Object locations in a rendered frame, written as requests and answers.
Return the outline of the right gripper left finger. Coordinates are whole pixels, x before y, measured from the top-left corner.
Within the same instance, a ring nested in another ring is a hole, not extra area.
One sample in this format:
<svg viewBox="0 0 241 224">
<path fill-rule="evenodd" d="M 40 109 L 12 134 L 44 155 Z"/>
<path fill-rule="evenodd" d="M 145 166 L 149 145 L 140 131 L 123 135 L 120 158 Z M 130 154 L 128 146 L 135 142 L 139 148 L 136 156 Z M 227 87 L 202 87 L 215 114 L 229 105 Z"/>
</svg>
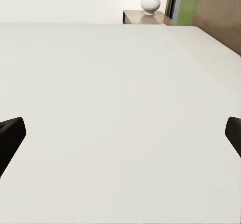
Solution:
<svg viewBox="0 0 241 224">
<path fill-rule="evenodd" d="M 0 177 L 26 136 L 22 117 L 0 122 Z"/>
</svg>

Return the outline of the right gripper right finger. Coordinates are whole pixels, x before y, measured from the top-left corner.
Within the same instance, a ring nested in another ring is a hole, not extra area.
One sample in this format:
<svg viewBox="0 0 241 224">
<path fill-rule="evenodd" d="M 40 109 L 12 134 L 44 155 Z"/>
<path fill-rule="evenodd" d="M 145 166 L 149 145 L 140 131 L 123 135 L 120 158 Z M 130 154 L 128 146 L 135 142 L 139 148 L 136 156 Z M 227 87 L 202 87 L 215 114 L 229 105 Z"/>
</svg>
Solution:
<svg viewBox="0 0 241 224">
<path fill-rule="evenodd" d="M 241 157 L 241 119 L 230 116 L 228 118 L 225 135 Z"/>
</svg>

